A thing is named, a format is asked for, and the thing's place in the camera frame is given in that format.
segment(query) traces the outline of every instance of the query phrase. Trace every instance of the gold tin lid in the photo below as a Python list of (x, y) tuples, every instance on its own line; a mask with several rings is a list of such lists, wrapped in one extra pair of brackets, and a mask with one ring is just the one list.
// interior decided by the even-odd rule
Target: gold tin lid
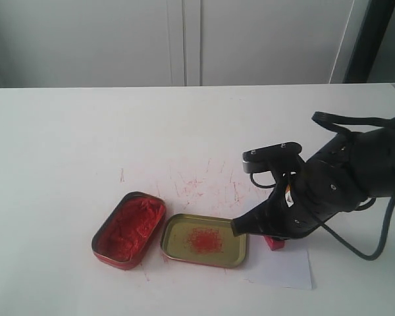
[(246, 240), (234, 237), (230, 219), (177, 214), (165, 226), (161, 249), (174, 260), (234, 268), (246, 257)]

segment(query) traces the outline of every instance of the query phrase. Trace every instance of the small red object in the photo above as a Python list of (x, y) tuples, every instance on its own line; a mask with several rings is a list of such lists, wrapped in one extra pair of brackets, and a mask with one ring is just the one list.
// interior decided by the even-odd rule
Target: small red object
[(127, 194), (93, 237), (93, 253), (113, 267), (134, 268), (144, 258), (165, 212), (164, 201), (158, 197)]
[(264, 236), (264, 238), (272, 251), (281, 249), (285, 246), (285, 240), (275, 240), (270, 236)]

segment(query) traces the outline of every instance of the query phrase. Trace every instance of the white paper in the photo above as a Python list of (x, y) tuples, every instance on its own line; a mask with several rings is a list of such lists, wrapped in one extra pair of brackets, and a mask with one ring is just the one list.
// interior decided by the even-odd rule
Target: white paper
[(287, 240), (284, 248), (271, 251), (264, 237), (249, 237), (248, 257), (242, 267), (245, 281), (285, 288), (312, 289), (309, 256), (303, 240)]

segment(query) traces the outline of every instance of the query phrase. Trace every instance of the white table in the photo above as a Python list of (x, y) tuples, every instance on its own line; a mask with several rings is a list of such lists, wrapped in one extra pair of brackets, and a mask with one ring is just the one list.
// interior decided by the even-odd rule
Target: white table
[[(395, 315), (395, 212), (374, 262), (322, 229), (308, 237), (312, 291), (165, 262), (158, 240), (132, 271), (92, 254), (92, 236), (130, 191), (161, 196), (171, 213), (222, 217), (262, 201), (268, 192), (252, 188), (241, 153), (295, 141), (307, 159), (333, 137), (314, 111), (393, 117), (395, 89), (0, 90), (0, 315)], [(386, 204), (330, 225), (372, 251)]]

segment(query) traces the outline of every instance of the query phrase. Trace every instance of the red pigment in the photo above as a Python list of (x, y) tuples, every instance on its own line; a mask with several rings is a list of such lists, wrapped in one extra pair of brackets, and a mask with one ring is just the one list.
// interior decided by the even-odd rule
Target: red pigment
[(97, 252), (117, 261), (129, 261), (140, 253), (164, 211), (163, 203), (152, 197), (127, 201), (101, 233)]
[(215, 253), (221, 252), (223, 240), (217, 229), (193, 228), (189, 234), (187, 243), (196, 253)]

